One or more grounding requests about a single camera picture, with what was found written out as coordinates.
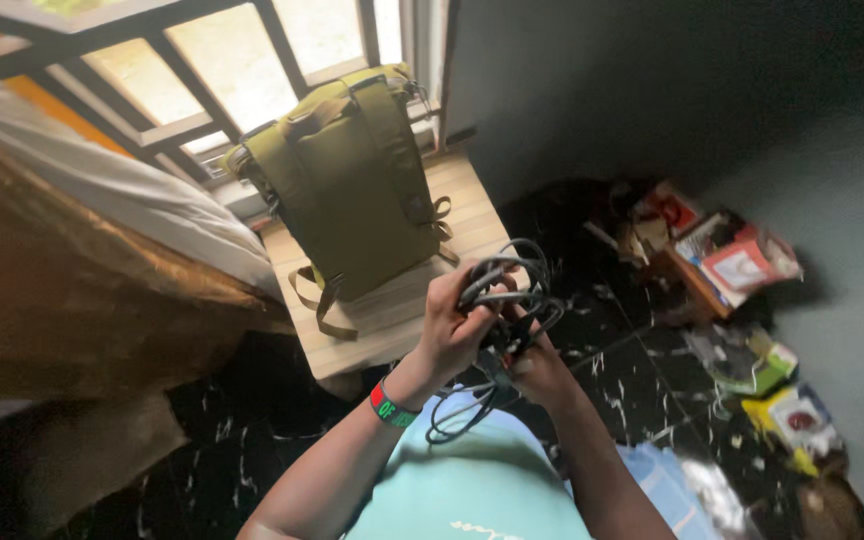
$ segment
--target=hand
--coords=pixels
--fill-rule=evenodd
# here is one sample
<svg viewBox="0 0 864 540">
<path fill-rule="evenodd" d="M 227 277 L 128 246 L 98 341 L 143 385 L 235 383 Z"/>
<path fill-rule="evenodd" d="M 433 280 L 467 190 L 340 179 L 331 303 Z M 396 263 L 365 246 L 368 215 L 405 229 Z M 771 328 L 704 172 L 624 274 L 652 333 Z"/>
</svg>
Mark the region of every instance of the hand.
<svg viewBox="0 0 864 540">
<path fill-rule="evenodd" d="M 479 305 L 468 314 L 456 310 L 476 263 L 477 260 L 467 260 L 455 271 L 429 282 L 422 337 L 386 378 L 386 391 L 393 401 L 413 411 L 420 409 L 439 387 L 475 361 L 482 338 L 498 319 L 498 313 L 486 305 Z M 506 285 L 496 286 L 496 292 L 506 290 Z"/>
<path fill-rule="evenodd" d="M 506 305 L 502 317 L 518 321 L 525 315 L 521 305 Z M 539 329 L 539 322 L 532 323 L 531 332 Z M 582 392 L 579 383 L 552 345 L 547 334 L 535 339 L 534 345 L 522 353 L 518 362 L 511 366 L 513 383 L 534 404 L 541 405 L 549 414 L 573 403 L 576 392 Z"/>
</svg>

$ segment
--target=tangled cables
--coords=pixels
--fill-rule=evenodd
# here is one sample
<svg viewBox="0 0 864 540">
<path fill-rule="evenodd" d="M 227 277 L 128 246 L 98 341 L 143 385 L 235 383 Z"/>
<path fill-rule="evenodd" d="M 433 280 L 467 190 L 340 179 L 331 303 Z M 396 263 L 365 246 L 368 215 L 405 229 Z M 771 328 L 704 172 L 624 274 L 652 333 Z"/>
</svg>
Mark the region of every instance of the tangled cables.
<svg viewBox="0 0 864 540">
<path fill-rule="evenodd" d="M 534 257 L 523 257 L 505 252 L 511 247 L 526 248 Z M 521 267 L 529 276 L 529 288 L 524 291 L 492 292 L 489 290 L 502 283 L 503 276 L 516 267 Z M 473 365 L 482 371 L 488 382 L 474 386 L 442 388 L 438 403 L 432 409 L 431 423 L 425 433 L 429 444 L 444 444 L 468 432 L 496 409 L 498 391 L 512 386 L 511 367 L 518 357 L 536 339 L 556 324 L 566 312 L 561 300 L 548 296 L 551 279 L 546 255 L 537 243 L 526 238 L 511 240 L 496 254 L 483 258 L 469 273 L 471 284 L 462 291 L 457 309 L 467 313 L 478 306 L 490 305 L 498 309 L 500 305 L 516 304 L 522 307 L 515 317 L 499 318 L 482 340 L 478 357 Z M 533 324 L 538 328 L 533 331 Z M 484 392 L 473 402 L 436 419 L 439 407 L 457 392 Z M 450 419 L 481 406 L 465 425 L 456 430 L 447 430 L 443 424 Z"/>
</svg>

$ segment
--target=pile of items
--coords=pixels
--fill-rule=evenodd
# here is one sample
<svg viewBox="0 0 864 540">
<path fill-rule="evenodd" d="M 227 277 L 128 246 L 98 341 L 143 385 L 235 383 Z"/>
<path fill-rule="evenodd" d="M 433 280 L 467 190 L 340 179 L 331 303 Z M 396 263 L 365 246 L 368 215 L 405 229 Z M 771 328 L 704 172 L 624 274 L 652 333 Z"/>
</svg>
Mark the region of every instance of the pile of items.
<svg viewBox="0 0 864 540">
<path fill-rule="evenodd" d="M 793 382 L 796 354 L 758 323 L 721 316 L 770 284 L 803 276 L 784 240 L 733 211 L 702 212 L 666 180 L 632 207 L 617 249 L 646 274 L 649 266 L 675 269 L 673 277 L 692 296 L 711 291 L 693 302 L 721 303 L 706 311 L 719 316 L 689 321 L 682 335 L 720 397 L 741 397 L 751 423 L 791 469 L 819 478 L 843 462 L 844 444 L 822 401 L 807 384 Z"/>
</svg>

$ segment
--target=window frame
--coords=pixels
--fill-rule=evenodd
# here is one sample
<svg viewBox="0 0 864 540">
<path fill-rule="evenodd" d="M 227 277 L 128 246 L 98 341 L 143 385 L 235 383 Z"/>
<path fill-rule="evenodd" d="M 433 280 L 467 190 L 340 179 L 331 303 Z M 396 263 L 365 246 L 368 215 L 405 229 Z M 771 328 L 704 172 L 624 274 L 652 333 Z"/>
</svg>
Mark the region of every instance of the window frame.
<svg viewBox="0 0 864 540">
<path fill-rule="evenodd" d="M 128 153 L 150 166 L 194 180 L 210 188 L 231 182 L 219 178 L 214 168 L 203 165 L 203 154 L 183 147 L 189 141 L 223 132 L 231 146 L 242 130 L 213 95 L 166 30 L 190 20 L 207 17 L 244 3 L 255 6 L 289 84 L 298 100 L 319 85 L 361 68 L 379 66 L 379 42 L 374 0 L 355 0 L 364 56 L 303 75 L 272 0 L 126 0 L 64 18 L 36 11 L 30 6 L 16 10 L 13 1 L 0 0 L 0 40 L 22 40 L 21 47 L 1 47 L 0 79 L 27 75 L 43 90 L 92 123 Z M 457 7 L 458 0 L 451 0 Z M 432 22 L 450 0 L 399 0 L 402 58 L 414 68 L 415 77 L 427 88 L 440 88 L 443 72 L 434 62 Z M 124 95 L 120 88 L 99 74 L 84 55 L 118 43 L 142 39 L 149 43 L 176 78 L 201 104 L 204 112 L 158 126 Z M 432 116 L 439 114 L 437 91 L 432 97 Z M 413 122 L 432 120 L 424 107 L 410 107 Z M 210 155 L 221 148 L 209 150 Z"/>
</svg>

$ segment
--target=gray wall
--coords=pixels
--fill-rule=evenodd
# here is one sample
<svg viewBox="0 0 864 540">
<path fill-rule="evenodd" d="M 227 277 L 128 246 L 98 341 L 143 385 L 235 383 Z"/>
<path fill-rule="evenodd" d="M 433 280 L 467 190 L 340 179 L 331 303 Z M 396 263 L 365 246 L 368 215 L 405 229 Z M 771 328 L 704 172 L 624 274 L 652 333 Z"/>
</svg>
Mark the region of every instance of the gray wall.
<svg viewBox="0 0 864 540">
<path fill-rule="evenodd" d="M 710 180 L 863 94 L 864 2 L 463 0 L 448 130 L 476 128 L 502 204 L 568 175 Z"/>
<path fill-rule="evenodd" d="M 780 336 L 864 500 L 864 2 L 462 0 L 449 132 L 498 205 L 660 175 L 796 245 Z"/>
<path fill-rule="evenodd" d="M 769 291 L 778 337 L 846 438 L 864 502 L 864 104 L 776 142 L 700 192 L 793 244 L 803 283 Z"/>
</svg>

